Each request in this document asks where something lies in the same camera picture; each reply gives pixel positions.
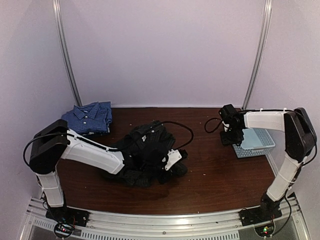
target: light blue basket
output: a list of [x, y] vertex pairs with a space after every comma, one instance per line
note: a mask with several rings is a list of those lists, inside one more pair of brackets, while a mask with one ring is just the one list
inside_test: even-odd
[[266, 155], [276, 146], [266, 129], [246, 128], [243, 133], [241, 145], [232, 145], [238, 158]]

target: vertical metal post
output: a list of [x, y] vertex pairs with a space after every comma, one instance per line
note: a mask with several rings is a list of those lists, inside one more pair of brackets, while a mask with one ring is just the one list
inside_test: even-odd
[[248, 103], [249, 103], [250, 97], [252, 95], [254, 86], [255, 86], [255, 82], [256, 82], [256, 79], [258, 76], [258, 72], [259, 72], [259, 67], [260, 67], [261, 60], [262, 60], [263, 50], [265, 48], [265, 44], [266, 44], [266, 40], [267, 40], [267, 36], [268, 36], [268, 32], [269, 32], [271, 13], [272, 13], [272, 0], [265, 0], [259, 45], [258, 45], [258, 49], [256, 52], [253, 70], [251, 73], [251, 78], [250, 78], [249, 86], [248, 86], [248, 89], [247, 89], [247, 92], [245, 95], [242, 109], [246, 109], [248, 107]]
[[55, 21], [56, 21], [58, 35], [60, 39], [60, 46], [62, 50], [63, 61], [64, 61], [65, 69], [67, 72], [67, 76], [70, 82], [73, 97], [74, 97], [75, 103], [81, 107], [82, 102], [81, 102], [79, 91], [75, 81], [75, 76], [72, 71], [70, 57], [69, 57], [68, 48], [67, 48], [67, 42], [65, 38], [64, 25], [62, 21], [61, 10], [60, 10], [60, 0], [53, 0], [53, 11], [54, 11]]

